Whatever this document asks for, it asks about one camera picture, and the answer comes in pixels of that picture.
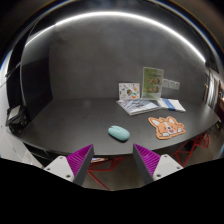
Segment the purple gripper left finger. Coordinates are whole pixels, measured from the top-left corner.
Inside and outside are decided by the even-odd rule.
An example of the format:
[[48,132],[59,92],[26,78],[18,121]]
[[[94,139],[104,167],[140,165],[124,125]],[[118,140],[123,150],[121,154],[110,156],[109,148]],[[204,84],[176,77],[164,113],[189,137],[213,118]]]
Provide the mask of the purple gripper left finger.
[[81,186],[93,156],[93,145],[88,145],[67,157],[58,156],[44,170]]

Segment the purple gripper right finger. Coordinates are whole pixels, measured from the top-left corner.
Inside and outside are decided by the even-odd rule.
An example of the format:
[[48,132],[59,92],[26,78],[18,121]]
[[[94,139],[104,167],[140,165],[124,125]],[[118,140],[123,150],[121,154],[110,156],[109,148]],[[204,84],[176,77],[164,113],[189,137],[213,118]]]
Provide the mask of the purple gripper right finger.
[[137,144],[133,145],[133,156],[145,185],[182,169],[168,154],[159,155]]

